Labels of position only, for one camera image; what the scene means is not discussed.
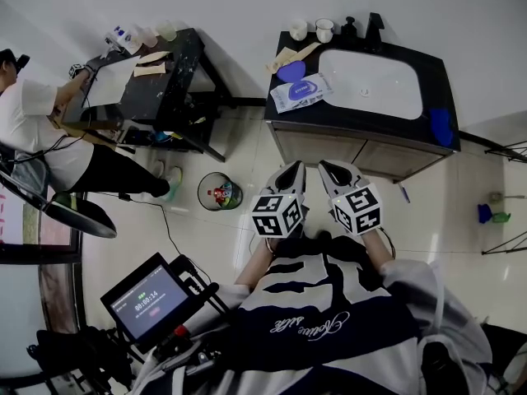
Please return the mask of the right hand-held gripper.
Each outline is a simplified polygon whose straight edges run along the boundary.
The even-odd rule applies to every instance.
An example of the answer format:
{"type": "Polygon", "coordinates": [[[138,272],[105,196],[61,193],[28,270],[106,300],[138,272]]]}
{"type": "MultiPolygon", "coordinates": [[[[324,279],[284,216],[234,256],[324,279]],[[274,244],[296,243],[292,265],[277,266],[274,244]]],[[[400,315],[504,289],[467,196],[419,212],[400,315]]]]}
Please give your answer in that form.
{"type": "Polygon", "coordinates": [[[360,236],[382,226],[378,189],[355,165],[321,160],[318,170],[329,196],[329,213],[348,233],[360,236]]]}

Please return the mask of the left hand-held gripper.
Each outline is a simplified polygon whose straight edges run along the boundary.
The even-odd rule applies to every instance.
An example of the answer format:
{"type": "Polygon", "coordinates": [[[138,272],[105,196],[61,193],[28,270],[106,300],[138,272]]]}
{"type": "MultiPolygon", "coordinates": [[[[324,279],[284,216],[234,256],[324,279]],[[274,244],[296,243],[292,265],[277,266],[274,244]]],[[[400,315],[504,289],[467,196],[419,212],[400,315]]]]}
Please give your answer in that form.
{"type": "Polygon", "coordinates": [[[307,213],[303,205],[306,167],[298,160],[274,173],[250,204],[250,220],[259,237],[289,237],[301,232],[307,213]]]}

